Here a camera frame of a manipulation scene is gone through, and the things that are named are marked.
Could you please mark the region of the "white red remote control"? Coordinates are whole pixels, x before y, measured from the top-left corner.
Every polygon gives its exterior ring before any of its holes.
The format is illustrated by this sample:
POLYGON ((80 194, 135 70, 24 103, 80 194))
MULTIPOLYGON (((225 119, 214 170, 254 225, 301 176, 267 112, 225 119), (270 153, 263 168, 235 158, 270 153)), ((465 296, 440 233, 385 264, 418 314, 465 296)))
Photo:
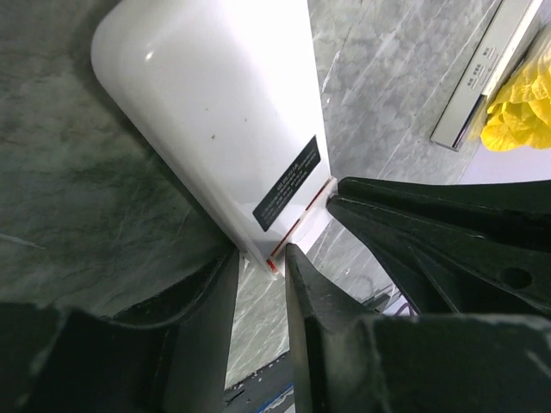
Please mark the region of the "white red remote control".
POLYGON ((96 78, 245 256, 283 274, 335 188, 304 1, 122 1, 96 78))

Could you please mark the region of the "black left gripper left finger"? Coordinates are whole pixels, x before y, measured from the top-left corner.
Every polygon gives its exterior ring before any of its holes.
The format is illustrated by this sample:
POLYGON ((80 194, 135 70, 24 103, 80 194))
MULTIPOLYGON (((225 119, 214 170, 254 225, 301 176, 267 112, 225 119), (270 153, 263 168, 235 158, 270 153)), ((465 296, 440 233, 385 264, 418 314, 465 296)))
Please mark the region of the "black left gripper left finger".
POLYGON ((239 254, 113 317, 1 305, 4 412, 220 412, 239 254))

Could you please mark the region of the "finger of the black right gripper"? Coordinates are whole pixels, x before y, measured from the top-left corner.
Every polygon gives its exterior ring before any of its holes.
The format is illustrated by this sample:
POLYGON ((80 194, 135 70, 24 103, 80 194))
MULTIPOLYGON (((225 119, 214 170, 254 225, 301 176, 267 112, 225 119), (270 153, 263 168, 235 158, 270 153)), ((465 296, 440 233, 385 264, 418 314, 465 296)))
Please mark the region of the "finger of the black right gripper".
POLYGON ((327 204, 421 314, 550 313, 550 184, 347 177, 327 204))

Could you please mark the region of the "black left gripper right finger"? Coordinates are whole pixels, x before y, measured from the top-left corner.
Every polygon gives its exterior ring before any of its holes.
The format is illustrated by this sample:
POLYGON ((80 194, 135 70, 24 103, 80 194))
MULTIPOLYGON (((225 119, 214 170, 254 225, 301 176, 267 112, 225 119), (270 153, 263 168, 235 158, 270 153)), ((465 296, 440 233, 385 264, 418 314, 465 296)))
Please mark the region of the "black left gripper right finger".
POLYGON ((297 411, 549 411, 547 319, 372 313, 298 246, 285 256, 297 411))

